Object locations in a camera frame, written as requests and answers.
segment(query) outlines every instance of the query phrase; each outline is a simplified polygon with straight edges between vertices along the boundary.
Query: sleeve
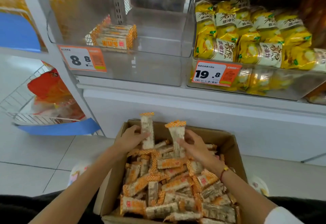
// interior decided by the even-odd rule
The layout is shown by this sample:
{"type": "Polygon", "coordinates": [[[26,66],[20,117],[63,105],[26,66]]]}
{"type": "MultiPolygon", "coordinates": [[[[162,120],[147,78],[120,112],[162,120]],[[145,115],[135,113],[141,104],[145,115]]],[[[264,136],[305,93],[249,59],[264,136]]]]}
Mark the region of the sleeve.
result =
{"type": "Polygon", "coordinates": [[[268,214],[264,224],[303,224],[303,222],[287,209],[277,207],[268,214]]]}

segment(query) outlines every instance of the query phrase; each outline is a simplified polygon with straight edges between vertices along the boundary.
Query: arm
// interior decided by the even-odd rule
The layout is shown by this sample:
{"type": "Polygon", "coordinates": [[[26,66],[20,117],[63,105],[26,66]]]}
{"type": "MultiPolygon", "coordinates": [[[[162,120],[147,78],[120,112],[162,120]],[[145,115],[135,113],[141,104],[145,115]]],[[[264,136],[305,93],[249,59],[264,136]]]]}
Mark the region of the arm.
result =
{"type": "MultiPolygon", "coordinates": [[[[202,138],[193,131],[186,130],[185,139],[193,145],[182,139],[178,140],[178,143],[205,168],[220,177],[225,165],[208,151],[202,138]]],[[[268,214],[277,207],[273,202],[256,192],[232,170],[223,173],[222,181],[254,224],[263,224],[268,214]]]]}
{"type": "Polygon", "coordinates": [[[148,133],[136,134],[140,128],[128,128],[78,179],[44,208],[30,224],[78,223],[88,203],[99,189],[112,166],[136,147],[148,133]]]}

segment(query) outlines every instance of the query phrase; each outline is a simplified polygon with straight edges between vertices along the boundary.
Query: bracelet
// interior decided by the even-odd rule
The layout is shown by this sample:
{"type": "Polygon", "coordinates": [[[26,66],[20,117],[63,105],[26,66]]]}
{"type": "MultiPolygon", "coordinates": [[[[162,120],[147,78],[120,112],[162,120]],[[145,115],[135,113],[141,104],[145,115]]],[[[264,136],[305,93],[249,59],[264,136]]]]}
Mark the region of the bracelet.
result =
{"type": "Polygon", "coordinates": [[[221,173],[221,176],[220,176],[220,181],[222,182],[222,176],[223,176],[223,173],[226,172],[227,170],[229,170],[229,168],[227,166],[225,166],[225,168],[223,169],[222,173],[221,173]]]}

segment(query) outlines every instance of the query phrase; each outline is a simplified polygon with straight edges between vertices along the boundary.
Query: hand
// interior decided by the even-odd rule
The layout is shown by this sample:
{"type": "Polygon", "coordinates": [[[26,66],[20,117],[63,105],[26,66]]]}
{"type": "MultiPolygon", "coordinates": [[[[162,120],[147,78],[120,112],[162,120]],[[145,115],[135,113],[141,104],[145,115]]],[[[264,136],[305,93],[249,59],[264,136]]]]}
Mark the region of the hand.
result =
{"type": "Polygon", "coordinates": [[[220,161],[209,152],[203,139],[191,130],[185,130],[185,140],[178,139],[177,142],[209,171],[220,161]]]}
{"type": "Polygon", "coordinates": [[[140,131],[141,128],[138,125],[126,129],[122,136],[114,143],[114,146],[122,154],[128,153],[150,135],[149,132],[140,134],[140,131]]]}

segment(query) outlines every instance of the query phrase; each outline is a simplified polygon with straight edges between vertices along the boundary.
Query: price tag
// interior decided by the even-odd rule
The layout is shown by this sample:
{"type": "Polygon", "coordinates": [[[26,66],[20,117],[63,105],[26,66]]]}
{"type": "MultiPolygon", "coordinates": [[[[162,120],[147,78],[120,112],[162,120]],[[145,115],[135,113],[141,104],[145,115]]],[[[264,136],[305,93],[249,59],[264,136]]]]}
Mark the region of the price tag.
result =
{"type": "Polygon", "coordinates": [[[230,87],[241,65],[198,60],[192,82],[230,87]]]}
{"type": "Polygon", "coordinates": [[[101,49],[58,45],[63,58],[71,70],[107,72],[101,49]]]}

